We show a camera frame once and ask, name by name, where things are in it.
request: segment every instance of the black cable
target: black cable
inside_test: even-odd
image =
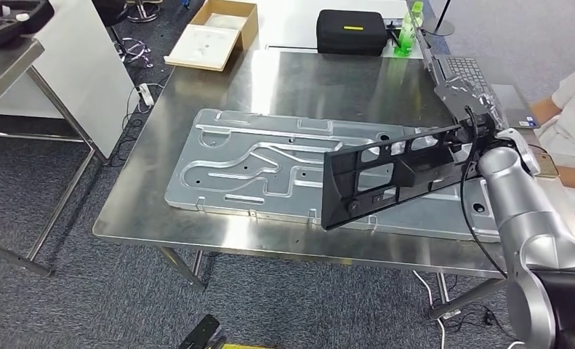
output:
[[[448,288],[448,292],[450,292],[451,290],[453,290],[454,287],[457,286],[457,283],[458,283],[458,282],[459,282],[459,276],[458,276],[458,274],[454,274],[454,284]]]
[[[128,155],[126,155],[124,157],[121,155],[122,146],[127,144],[127,143],[137,141],[137,137],[130,135],[130,132],[133,129],[141,129],[143,124],[144,123],[142,120],[135,119],[135,120],[131,120],[126,125],[126,131],[125,131],[124,135],[122,136],[121,140],[118,142],[118,145],[116,146],[116,152],[114,153],[114,155],[110,159],[110,163],[109,163],[110,167],[122,167],[124,165],[124,163],[126,162],[126,159],[128,158]],[[120,161],[119,164],[114,163],[114,161],[116,159]]]
[[[465,308],[470,307],[470,306],[478,306],[478,307],[482,307],[485,310],[484,315],[482,316],[482,323],[481,324],[477,324],[471,321],[466,321],[467,318],[471,315],[477,315],[476,312],[470,311],[469,313],[466,313],[460,320],[454,320],[454,319],[450,319],[450,320],[445,320],[443,321],[443,325],[445,326],[446,329],[454,329],[453,332],[450,333],[457,333],[458,331],[460,331],[460,329],[462,328],[462,325],[467,324],[467,325],[471,325],[471,326],[476,326],[476,327],[480,327],[483,329],[489,328],[490,326],[496,325],[497,327],[499,327],[499,329],[501,330],[501,332],[503,332],[503,334],[505,334],[507,337],[509,337],[510,339],[516,341],[519,340],[518,338],[512,336],[499,322],[499,319],[497,319],[497,317],[495,316],[495,313],[487,306],[480,304],[480,303],[471,303],[465,306]]]
[[[473,141],[471,143],[471,150],[469,151],[469,156],[467,157],[467,162],[465,164],[465,167],[463,167],[463,170],[462,170],[462,176],[461,176],[461,182],[460,182],[460,197],[461,197],[462,216],[465,219],[465,224],[467,225],[467,228],[469,229],[469,233],[471,233],[473,240],[478,245],[478,247],[480,247],[480,249],[482,250],[482,253],[484,253],[486,258],[488,258],[488,261],[491,262],[491,264],[495,267],[495,269],[497,269],[497,271],[499,271],[501,273],[501,275],[503,275],[504,278],[507,278],[507,274],[505,273],[505,271],[503,271],[503,269],[501,269],[501,267],[499,267],[499,265],[497,264],[497,262],[495,262],[493,257],[488,253],[488,251],[486,251],[486,249],[484,248],[484,245],[482,245],[482,243],[480,242],[480,239],[478,238],[478,236],[473,231],[473,226],[471,226],[471,223],[469,222],[469,217],[467,216],[467,210],[465,209],[465,181],[467,180],[467,176],[469,175],[469,170],[471,169],[471,164],[473,163],[473,159],[475,158],[475,152],[476,152],[476,150],[475,150],[476,144],[475,143],[476,143],[476,140],[478,137],[478,125],[476,124],[473,112],[471,110],[467,110],[467,113],[469,114],[469,117],[471,118],[471,124],[473,126]]]
[[[534,148],[538,148],[539,150],[541,150],[541,151],[545,152],[546,154],[548,154],[548,152],[546,151],[546,149],[540,147],[539,145],[535,145],[535,144],[529,143],[529,146],[530,146],[530,147],[534,147]]]

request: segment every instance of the green bottle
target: green bottle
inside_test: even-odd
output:
[[[416,40],[416,28],[422,25],[422,7],[422,2],[416,1],[411,8],[411,14],[408,11],[405,15],[401,34],[398,36],[401,45],[394,48],[394,55],[406,57],[411,54],[411,48]]]

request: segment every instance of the black plastic frame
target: black plastic frame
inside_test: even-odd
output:
[[[458,149],[462,144],[456,138],[461,128],[461,125],[454,125],[325,153],[321,226],[330,230],[459,183],[464,162],[456,163],[451,149]],[[434,137],[437,143],[412,150],[413,142],[423,137]],[[403,152],[393,155],[392,145],[402,142],[405,143]],[[372,161],[362,161],[362,154],[373,148],[379,149],[379,156]],[[393,164],[387,184],[358,190],[360,173],[387,164]],[[476,177],[474,169],[468,174],[468,178],[473,177]],[[394,195],[384,197],[390,189],[395,189]]]

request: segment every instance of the stainless steel table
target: stainless steel table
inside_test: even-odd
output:
[[[419,127],[452,122],[419,60],[253,51],[232,57],[222,73],[176,68],[95,223],[96,236],[155,245],[198,287],[191,276],[201,253],[191,271],[172,248],[501,277],[469,241],[171,208],[167,183],[202,108]],[[499,245],[487,248],[503,265]]]
[[[84,161],[82,161],[82,164],[69,182],[65,191],[61,194],[56,207],[53,209],[49,217],[48,223],[46,224],[45,228],[41,232],[41,235],[37,238],[35,244],[27,253],[27,255],[25,257],[21,257],[0,247],[0,257],[35,273],[48,276],[52,273],[52,271],[34,262],[36,255],[39,253],[40,248],[43,246],[45,239],[49,235],[49,232],[52,230],[56,220],[60,216],[60,213],[66,205],[73,190],[77,186],[79,179],[88,167],[90,161],[94,157],[97,157],[99,160],[105,163],[107,158],[104,154],[101,153],[90,136],[74,119],[71,112],[67,109],[62,100],[60,100],[60,98],[55,94],[52,88],[49,87],[48,83],[46,83],[41,74],[33,67],[34,61],[43,53],[43,51],[43,46],[37,40],[30,38],[20,38],[6,45],[5,47],[0,48],[0,97],[15,81],[17,81],[17,79],[22,74],[27,73],[34,81],[34,83],[45,94],[46,98],[60,112],[63,118],[71,125],[71,127],[73,127],[78,137],[5,132],[0,132],[0,137],[86,143],[90,152]]]

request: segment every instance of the table leg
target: table leg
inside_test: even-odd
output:
[[[50,276],[52,275],[52,270],[45,268],[44,266],[35,263],[31,260],[27,260],[24,257],[20,257],[17,254],[8,251],[6,249],[3,249],[2,247],[0,247],[0,258],[11,262],[17,266],[20,266],[22,268],[25,268],[26,270],[29,270],[33,273],[37,273],[41,276]]]
[[[65,103],[56,95],[56,92],[49,86],[47,81],[43,76],[36,70],[35,67],[31,66],[26,73],[34,81],[37,87],[43,92],[45,97],[53,104],[53,106],[58,110],[58,113],[63,116],[63,118],[75,129],[76,133],[81,137],[82,140],[88,145],[91,150],[95,151],[96,157],[101,160],[102,163],[107,164],[108,158],[103,155],[99,147],[95,144],[92,138],[86,133],[86,130],[77,122],[73,114],[69,111]]]
[[[459,297],[447,302],[446,304],[432,308],[428,315],[432,319],[437,319],[446,315],[447,313],[453,313],[471,302],[475,302],[482,297],[488,296],[491,293],[495,293],[500,289],[503,289],[506,284],[507,279],[505,278],[491,278],[484,281],[482,284],[479,284],[476,287],[470,289],[464,294],[461,294]]]
[[[439,286],[439,299],[441,299],[441,304],[447,304],[450,300],[448,296],[448,285],[446,284],[446,276],[443,273],[437,273],[437,285]],[[460,314],[460,309],[455,309],[444,313],[442,315],[444,320],[455,317]]]
[[[159,246],[157,247],[157,249],[169,261],[170,264],[172,264],[176,269],[178,269],[178,271],[187,279],[188,283],[195,290],[201,291],[206,288],[204,284],[202,284],[199,278],[197,277],[197,272],[199,272],[199,266],[201,264],[201,256],[202,256],[201,251],[197,251],[195,256],[195,264],[193,265],[194,271],[191,271],[191,269],[186,265],[186,263],[184,263],[180,259],[178,254],[176,254],[176,251],[174,251],[174,249],[163,246]]]
[[[65,208],[65,205],[67,204],[67,201],[69,201],[69,198],[71,197],[71,194],[75,190],[81,176],[84,174],[86,168],[88,167],[88,164],[90,164],[90,161],[92,161],[92,158],[94,157],[95,157],[95,151],[91,150],[90,153],[88,153],[88,155],[84,159],[84,162],[77,169],[77,172],[67,185],[65,192],[60,196],[58,204],[56,204],[56,207],[52,211],[52,215],[49,216],[49,221],[45,225],[45,228],[41,232],[41,235],[35,241],[33,248],[26,255],[26,258],[28,258],[29,260],[31,261],[35,260],[36,255],[39,253],[40,248],[43,246],[43,243],[45,242],[45,239],[49,235],[49,232],[52,231],[52,228],[54,227],[56,220],[58,220],[58,217],[60,217],[60,213],[62,213],[63,209]]]

